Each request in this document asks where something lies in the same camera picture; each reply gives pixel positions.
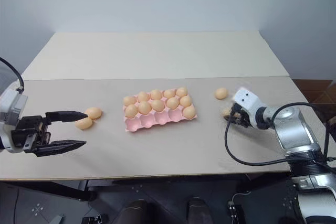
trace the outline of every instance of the white table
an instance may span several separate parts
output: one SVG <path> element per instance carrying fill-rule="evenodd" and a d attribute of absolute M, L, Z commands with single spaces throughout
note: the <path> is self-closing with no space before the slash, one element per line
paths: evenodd
<path fill-rule="evenodd" d="M 177 47 L 181 41 L 188 43 Z M 166 62 L 168 52 L 174 52 L 175 59 L 179 56 L 180 64 L 167 62 L 168 67 L 156 69 L 155 66 Z M 195 68 L 185 68 L 193 57 L 197 59 L 192 64 Z M 127 72 L 123 67 L 127 62 L 144 63 L 135 64 L 137 67 Z M 151 62 L 149 69 L 153 71 L 142 71 L 146 62 Z M 135 79 L 127 79 L 128 73 Z M 0 167 L 0 179 L 125 178 L 288 170 L 287 164 L 249 167 L 232 160 L 224 148 L 226 122 L 220 115 L 232 102 L 218 101 L 213 96 L 218 87 L 228 88 L 232 97 L 243 86 L 269 105 L 305 101 L 287 75 L 257 32 L 55 34 L 24 73 L 25 93 L 29 96 L 24 115 L 84 111 L 98 106 L 104 111 L 103 117 L 86 131 L 75 128 L 73 123 L 53 123 L 49 128 L 52 140 L 87 141 L 75 151 L 42 158 L 2 152 L 0 162 L 9 165 Z M 180 86 L 188 87 L 197 108 L 197 119 L 135 133 L 124 131 L 124 96 L 141 90 Z M 310 108 L 302 111 L 323 146 L 323 125 Z M 251 162 L 281 157 L 272 130 L 233 126 L 229 145 L 237 156 Z M 330 153 L 336 153 L 332 141 Z"/>

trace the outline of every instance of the egg carton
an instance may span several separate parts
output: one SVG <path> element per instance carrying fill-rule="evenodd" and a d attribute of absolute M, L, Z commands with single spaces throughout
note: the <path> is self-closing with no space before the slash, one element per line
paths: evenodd
<path fill-rule="evenodd" d="M 136 98 L 136 103 L 134 105 L 138 106 L 139 105 L 138 95 L 134 95 L 134 97 Z M 166 101 L 168 100 L 168 98 L 162 97 L 160 100 L 163 101 L 164 104 L 166 105 Z M 169 122 L 177 123 L 181 120 L 190 121 L 194 118 L 197 118 L 197 114 L 191 119 L 184 117 L 182 115 L 183 109 L 184 107 L 181 105 L 178 105 L 178 107 L 174 110 L 165 106 L 165 108 L 161 112 L 158 112 L 152 109 L 147 115 L 143 115 L 140 112 L 138 112 L 134 118 L 127 118 L 124 116 L 124 122 L 126 125 L 125 131 L 135 132 L 141 128 L 150 128 L 157 124 L 164 125 Z"/>

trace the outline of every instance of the egg tray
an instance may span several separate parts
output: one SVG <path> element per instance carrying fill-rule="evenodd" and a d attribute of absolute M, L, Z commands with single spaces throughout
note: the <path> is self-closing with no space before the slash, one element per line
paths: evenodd
<path fill-rule="evenodd" d="M 136 103 L 135 106 L 139 105 L 138 102 L 138 96 L 134 95 L 134 97 L 136 97 Z M 164 104 L 166 105 L 166 101 L 168 100 L 168 98 L 166 97 L 162 97 L 160 99 L 161 101 L 164 102 Z M 148 100 L 148 103 L 150 104 L 153 100 L 150 98 Z M 136 116 L 134 118 L 127 118 L 124 116 L 124 121 L 125 121 L 125 125 L 126 125 L 126 129 L 125 131 L 131 131 L 131 132 L 135 132 L 141 128 L 150 128 L 154 125 L 160 124 L 160 125 L 164 125 L 166 123 L 169 122 L 174 122 L 177 123 L 181 120 L 192 120 L 194 118 L 197 118 L 197 115 L 195 115 L 193 118 L 188 119 L 186 117 L 184 117 L 182 115 L 182 111 L 183 111 L 184 107 L 181 105 L 178 105 L 178 107 L 174 110 L 168 108 L 167 106 L 165 106 L 165 108 L 163 109 L 163 111 L 158 112 L 155 110 L 151 110 L 149 112 L 149 114 L 147 115 L 143 115 L 141 113 L 137 113 Z"/>

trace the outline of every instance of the tiled floor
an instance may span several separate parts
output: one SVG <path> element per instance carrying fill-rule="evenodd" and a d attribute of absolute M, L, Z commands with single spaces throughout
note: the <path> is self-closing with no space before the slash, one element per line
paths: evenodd
<path fill-rule="evenodd" d="M 77 185 L 78 182 L 67 182 Z M 235 193 L 235 180 L 207 182 L 166 182 L 138 185 L 120 185 L 99 189 L 98 198 L 90 203 L 50 196 L 25 189 L 19 190 L 16 224 L 48 224 L 57 215 L 63 215 L 62 224 L 81 224 L 84 216 L 108 214 L 113 223 L 123 206 L 137 199 L 145 199 L 154 206 L 154 223 L 186 223 L 186 204 L 193 196 L 203 198 L 210 207 L 216 224 L 231 223 L 226 204 Z M 17 187 L 0 184 L 0 223 L 13 224 Z M 277 224 L 283 216 L 293 216 L 289 200 L 294 192 L 289 182 L 279 183 L 237 196 L 247 223 Z"/>

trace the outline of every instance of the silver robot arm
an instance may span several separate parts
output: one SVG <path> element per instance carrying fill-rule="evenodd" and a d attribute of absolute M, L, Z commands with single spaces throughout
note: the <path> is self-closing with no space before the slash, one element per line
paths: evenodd
<path fill-rule="evenodd" d="M 285 158 L 307 157 L 327 164 L 313 131 L 298 108 L 281 110 L 270 125 L 278 108 L 267 107 L 259 97 L 245 89 L 236 93 L 234 101 L 241 107 L 241 115 L 245 115 L 242 125 L 275 130 Z M 314 161 L 288 162 L 293 185 L 299 191 L 302 217 L 306 223 L 336 223 L 336 177 Z"/>

